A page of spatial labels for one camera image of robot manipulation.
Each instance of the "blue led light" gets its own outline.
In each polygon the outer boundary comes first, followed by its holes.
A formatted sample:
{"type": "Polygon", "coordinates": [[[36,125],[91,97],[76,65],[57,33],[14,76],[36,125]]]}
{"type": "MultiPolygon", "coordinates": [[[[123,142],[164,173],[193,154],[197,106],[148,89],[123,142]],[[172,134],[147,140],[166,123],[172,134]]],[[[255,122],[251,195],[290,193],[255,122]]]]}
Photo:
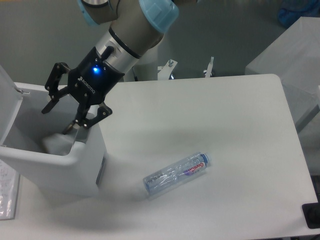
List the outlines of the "blue led light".
{"type": "Polygon", "coordinates": [[[92,70],[93,70],[94,74],[99,74],[100,73],[100,68],[98,68],[98,67],[94,67],[92,70]]]}

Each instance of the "black object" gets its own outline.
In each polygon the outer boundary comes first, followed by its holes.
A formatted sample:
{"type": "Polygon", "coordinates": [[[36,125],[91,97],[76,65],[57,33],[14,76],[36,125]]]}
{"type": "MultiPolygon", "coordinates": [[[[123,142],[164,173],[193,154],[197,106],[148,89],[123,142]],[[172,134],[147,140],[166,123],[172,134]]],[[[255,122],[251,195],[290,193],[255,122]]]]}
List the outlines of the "black object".
{"type": "Polygon", "coordinates": [[[73,96],[79,103],[75,119],[63,131],[63,134],[68,133],[74,124],[89,129],[112,114],[112,110],[105,105],[104,100],[107,93],[125,75],[104,62],[113,51],[114,48],[108,46],[100,56],[94,47],[75,69],[70,70],[64,62],[53,66],[45,84],[51,101],[44,107],[42,113],[49,113],[59,99],[67,94],[73,96]],[[63,74],[68,74],[68,82],[66,87],[59,90],[58,86],[63,74]],[[87,119],[87,113],[92,105],[99,105],[97,115],[93,119],[87,119]]]}
{"type": "Polygon", "coordinates": [[[308,228],[320,228],[320,203],[306,203],[302,205],[304,218],[308,228]]]}
{"type": "Polygon", "coordinates": [[[310,240],[316,240],[320,237],[320,234],[315,235],[313,238],[311,238],[310,240]]]}

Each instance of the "bottle cap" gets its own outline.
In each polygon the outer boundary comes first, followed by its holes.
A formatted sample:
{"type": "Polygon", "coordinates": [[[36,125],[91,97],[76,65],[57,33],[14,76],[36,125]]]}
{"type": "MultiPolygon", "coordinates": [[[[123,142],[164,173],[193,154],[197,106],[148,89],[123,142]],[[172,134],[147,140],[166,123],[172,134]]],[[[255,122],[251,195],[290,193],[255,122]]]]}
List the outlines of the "bottle cap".
{"type": "Polygon", "coordinates": [[[212,162],[212,157],[209,153],[206,152],[206,153],[202,153],[201,155],[206,164],[212,162]]]}

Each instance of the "white table surface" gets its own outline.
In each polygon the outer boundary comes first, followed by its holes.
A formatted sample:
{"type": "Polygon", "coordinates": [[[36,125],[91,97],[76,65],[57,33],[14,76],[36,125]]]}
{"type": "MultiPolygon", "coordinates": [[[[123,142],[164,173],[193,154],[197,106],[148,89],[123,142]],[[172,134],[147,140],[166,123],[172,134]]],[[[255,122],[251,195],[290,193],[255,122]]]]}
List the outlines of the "white table surface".
{"type": "Polygon", "coordinates": [[[119,83],[100,126],[109,152],[98,198],[39,190],[21,179],[16,219],[1,239],[248,240],[320,233],[317,201],[275,75],[119,83]],[[206,173],[153,200],[142,178],[194,152],[206,173]]]}

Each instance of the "white container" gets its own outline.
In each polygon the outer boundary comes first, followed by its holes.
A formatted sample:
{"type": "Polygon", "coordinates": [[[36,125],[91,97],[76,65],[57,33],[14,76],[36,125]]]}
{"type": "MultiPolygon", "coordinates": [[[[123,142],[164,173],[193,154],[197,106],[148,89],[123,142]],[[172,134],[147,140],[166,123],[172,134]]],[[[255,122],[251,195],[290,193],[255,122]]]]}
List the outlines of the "white container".
{"type": "Polygon", "coordinates": [[[107,156],[101,129],[78,130],[65,156],[45,153],[42,139],[61,133],[78,108],[67,95],[42,114],[47,96],[43,86],[15,84],[0,66],[0,159],[41,188],[95,196],[107,156]]]}

